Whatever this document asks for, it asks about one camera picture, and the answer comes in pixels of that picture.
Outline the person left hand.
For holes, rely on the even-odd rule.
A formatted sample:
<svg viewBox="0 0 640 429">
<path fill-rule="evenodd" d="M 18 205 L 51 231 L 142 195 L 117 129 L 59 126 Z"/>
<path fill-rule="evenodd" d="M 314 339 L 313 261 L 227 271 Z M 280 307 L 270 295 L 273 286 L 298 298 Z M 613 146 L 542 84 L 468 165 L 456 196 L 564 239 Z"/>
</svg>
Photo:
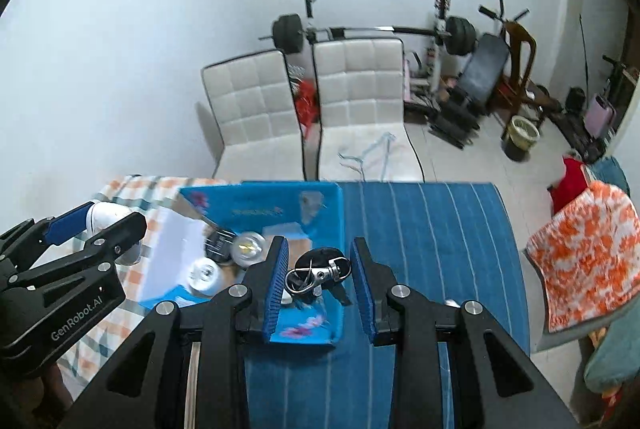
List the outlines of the person left hand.
<svg viewBox="0 0 640 429">
<path fill-rule="evenodd" d="M 36 378 L 1 375 L 2 428 L 56 428 L 72 404 L 56 364 Z"/>
</svg>

